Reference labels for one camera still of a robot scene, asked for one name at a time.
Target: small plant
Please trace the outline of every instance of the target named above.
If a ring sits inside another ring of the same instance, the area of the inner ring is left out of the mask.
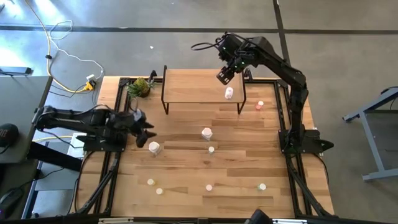
[[[150,82],[145,81],[143,78],[138,78],[133,84],[127,86],[129,96],[134,97],[147,97],[150,89],[154,88],[154,80]]]

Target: gray desk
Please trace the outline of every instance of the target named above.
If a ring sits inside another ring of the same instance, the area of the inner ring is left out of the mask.
[[[343,117],[346,122],[355,118],[361,119],[376,161],[378,171],[363,175],[365,181],[398,176],[398,168],[392,165],[398,161],[398,110],[377,110],[396,98],[398,98],[398,87],[392,87],[370,104]]]
[[[0,77],[0,124],[15,124],[19,130],[17,142],[0,155],[0,164],[18,163],[28,158],[80,170],[81,160],[32,142],[34,111],[44,106],[51,82],[48,76]]]
[[[0,76],[0,125],[15,124],[19,130],[18,141],[0,155],[0,163],[18,163],[26,159],[35,133],[34,110],[44,105],[51,82],[49,76]]]

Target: black mount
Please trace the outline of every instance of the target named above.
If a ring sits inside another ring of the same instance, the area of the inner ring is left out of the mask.
[[[295,153],[323,153],[325,150],[333,147],[333,143],[330,141],[322,140],[319,138],[320,132],[318,130],[305,130],[302,145],[298,149],[294,149],[289,144],[287,139],[289,130],[279,130],[279,144],[280,150],[284,154],[295,154]]]
[[[85,143],[84,151],[123,152],[126,147],[127,134],[119,133],[118,140],[112,143],[101,141],[91,136],[77,136],[78,140]]]

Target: white cup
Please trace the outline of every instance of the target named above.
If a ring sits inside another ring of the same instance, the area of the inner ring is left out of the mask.
[[[267,188],[267,186],[265,184],[259,184],[258,185],[258,189],[259,190],[265,190]]]
[[[260,100],[260,101],[257,103],[257,105],[256,105],[256,109],[259,110],[259,109],[262,108],[262,106],[264,106],[264,102]]]
[[[206,190],[207,191],[213,190],[213,186],[211,186],[210,184],[206,185]]]
[[[157,193],[158,195],[163,194],[163,189],[156,189],[156,193]]]
[[[151,186],[155,185],[155,181],[153,179],[148,179],[147,183]]]
[[[151,153],[153,153],[155,156],[158,155],[160,151],[160,144],[157,142],[151,142],[149,143],[149,150]]]
[[[202,132],[201,135],[203,136],[204,139],[206,139],[207,141],[210,141],[211,136],[213,135],[213,133],[211,132],[210,128],[205,128]]]
[[[233,94],[234,94],[234,89],[232,89],[231,87],[228,87],[225,90],[225,98],[226,99],[228,99],[228,100],[231,99]]]
[[[209,153],[210,153],[210,154],[214,153],[214,147],[213,147],[213,146],[210,146],[210,147],[209,147]]]

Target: gray floor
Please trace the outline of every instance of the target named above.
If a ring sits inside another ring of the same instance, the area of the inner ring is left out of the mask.
[[[0,12],[0,25],[38,24],[23,1],[14,2]],[[95,27],[277,28],[272,0],[31,2],[48,25],[72,19],[76,26]],[[395,0],[279,0],[279,4],[286,29],[398,29],[398,2]],[[220,35],[73,32],[58,43],[71,54],[97,60],[106,75],[148,75],[151,70],[161,74],[165,64],[170,68],[220,68],[223,63],[218,60],[215,49],[190,50],[192,44],[212,42]],[[278,34],[242,35],[263,35],[281,54]],[[376,98],[383,89],[398,85],[397,37],[286,36],[292,65],[307,76],[315,124],[322,138],[335,143],[335,147],[325,153],[325,162],[335,212],[341,217],[398,222],[398,178],[362,181],[362,174],[376,171],[374,159],[361,123],[345,124],[341,119]],[[47,42],[43,32],[0,30],[0,64],[28,66],[35,70],[34,75],[46,75],[46,53]],[[77,88],[84,83],[86,76],[100,72],[93,63],[79,62],[63,53],[57,54],[52,71],[70,88]],[[275,76],[264,67],[252,71],[256,77]],[[91,94],[73,98],[50,95],[47,104],[84,110],[93,105],[91,98]],[[71,131],[58,129],[56,133],[70,134]],[[56,215],[57,211],[51,207],[59,205],[49,206],[48,198],[66,197],[65,194],[52,192],[51,195],[41,195],[35,210]]]

